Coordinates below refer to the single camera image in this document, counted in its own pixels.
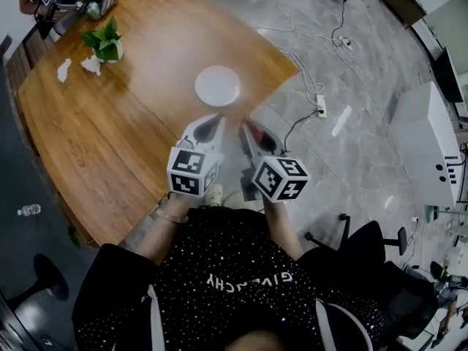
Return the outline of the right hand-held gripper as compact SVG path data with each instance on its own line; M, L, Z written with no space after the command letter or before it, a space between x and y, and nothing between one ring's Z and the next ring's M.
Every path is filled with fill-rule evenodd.
M302 161L288 157L281 140L250 118L241 122L238 134L249 160L241 177L244 200L259 200L262 196L272 203L297 199L310 179Z

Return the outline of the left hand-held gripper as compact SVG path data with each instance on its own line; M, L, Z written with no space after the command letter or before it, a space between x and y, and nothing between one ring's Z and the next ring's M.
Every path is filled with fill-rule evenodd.
M171 192L203 197L215 182L227 119L220 113L190 123L171 148L167 179Z

